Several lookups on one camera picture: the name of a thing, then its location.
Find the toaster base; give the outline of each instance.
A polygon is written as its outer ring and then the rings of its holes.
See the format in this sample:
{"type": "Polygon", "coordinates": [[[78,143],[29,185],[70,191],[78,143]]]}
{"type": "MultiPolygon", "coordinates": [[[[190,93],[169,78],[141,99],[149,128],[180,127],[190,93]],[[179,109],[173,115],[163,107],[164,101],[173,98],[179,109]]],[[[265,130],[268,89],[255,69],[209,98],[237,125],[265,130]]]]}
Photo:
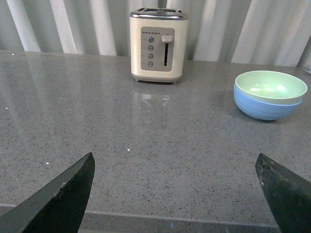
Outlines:
{"type": "Polygon", "coordinates": [[[158,82],[158,83],[176,83],[181,78],[181,76],[175,77],[175,78],[146,77],[146,76],[136,75],[133,73],[132,75],[134,79],[136,79],[136,81],[158,82]]]}

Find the bowl rim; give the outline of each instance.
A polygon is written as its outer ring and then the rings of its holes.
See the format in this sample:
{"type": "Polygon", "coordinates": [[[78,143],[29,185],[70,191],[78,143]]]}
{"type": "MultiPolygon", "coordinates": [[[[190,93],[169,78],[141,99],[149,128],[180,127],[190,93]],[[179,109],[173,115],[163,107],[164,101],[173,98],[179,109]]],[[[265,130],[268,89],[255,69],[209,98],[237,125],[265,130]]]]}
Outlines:
{"type": "Polygon", "coordinates": [[[266,99],[269,101],[269,103],[275,103],[277,102],[277,100],[294,100],[294,99],[297,99],[297,98],[300,98],[302,97],[304,94],[306,94],[306,92],[308,91],[308,86],[306,85],[306,83],[304,81],[302,81],[300,78],[297,78],[293,75],[290,75],[290,74],[286,74],[286,73],[283,73],[283,72],[278,72],[278,71],[271,71],[271,70],[253,70],[253,71],[249,71],[249,72],[245,72],[245,73],[242,73],[240,74],[239,76],[236,77],[235,79],[235,85],[237,86],[237,89],[240,91],[240,92],[244,92],[244,93],[247,93],[248,95],[250,96],[253,96],[253,97],[259,97],[259,98],[262,98],[262,99],[266,99]],[[253,93],[250,93],[248,91],[245,91],[243,90],[237,83],[238,79],[240,76],[242,75],[245,75],[245,74],[248,74],[248,73],[261,73],[261,72],[268,72],[268,73],[278,73],[278,74],[282,74],[282,75],[286,75],[286,76],[289,76],[291,78],[294,78],[295,80],[297,80],[298,82],[301,82],[304,86],[305,86],[305,91],[302,93],[302,94],[299,94],[295,97],[289,97],[289,98],[272,98],[272,97],[267,97],[267,96],[263,96],[263,95],[256,95],[256,94],[253,94],[253,93]]]}
{"type": "Polygon", "coordinates": [[[277,104],[277,103],[268,103],[268,102],[263,102],[263,101],[260,101],[260,100],[257,100],[257,99],[254,99],[252,97],[249,97],[247,95],[245,95],[243,92],[241,92],[237,87],[236,85],[234,84],[234,89],[239,92],[241,95],[243,95],[244,97],[250,99],[250,100],[254,100],[255,102],[259,102],[259,103],[265,103],[265,104],[268,104],[268,105],[271,105],[271,106],[286,106],[286,107],[291,107],[291,106],[296,106],[296,105],[299,105],[302,100],[298,101],[297,103],[292,103],[292,104],[277,104]]]}

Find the blue bowl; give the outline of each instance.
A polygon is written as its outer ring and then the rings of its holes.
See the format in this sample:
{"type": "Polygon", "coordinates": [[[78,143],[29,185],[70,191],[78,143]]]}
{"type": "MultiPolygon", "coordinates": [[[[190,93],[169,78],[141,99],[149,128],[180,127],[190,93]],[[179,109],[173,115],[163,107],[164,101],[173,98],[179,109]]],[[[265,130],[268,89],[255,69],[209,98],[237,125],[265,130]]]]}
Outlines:
{"type": "Polygon", "coordinates": [[[239,91],[234,84],[234,101],[238,108],[250,117],[260,120],[277,120],[291,114],[302,102],[295,104],[273,104],[255,100],[239,91]]]}

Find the toaster button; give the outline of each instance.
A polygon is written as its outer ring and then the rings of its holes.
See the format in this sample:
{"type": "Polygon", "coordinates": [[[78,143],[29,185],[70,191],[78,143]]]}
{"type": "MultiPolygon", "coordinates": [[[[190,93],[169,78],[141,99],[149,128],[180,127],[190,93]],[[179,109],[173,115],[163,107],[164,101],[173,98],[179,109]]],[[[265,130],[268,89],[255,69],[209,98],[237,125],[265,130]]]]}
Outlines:
{"type": "Polygon", "coordinates": [[[152,42],[154,42],[155,39],[152,36],[149,36],[148,40],[149,40],[150,43],[152,43],[152,42]]]}

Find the green bowl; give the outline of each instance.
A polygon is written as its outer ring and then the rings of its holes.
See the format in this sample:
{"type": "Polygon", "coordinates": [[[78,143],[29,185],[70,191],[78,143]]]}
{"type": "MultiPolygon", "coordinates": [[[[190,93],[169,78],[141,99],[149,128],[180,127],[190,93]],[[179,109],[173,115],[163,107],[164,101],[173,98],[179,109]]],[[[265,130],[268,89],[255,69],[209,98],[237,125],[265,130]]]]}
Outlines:
{"type": "Polygon", "coordinates": [[[299,78],[267,70],[243,73],[235,79],[235,84],[246,96],[274,104],[298,103],[308,90],[299,78]]]}

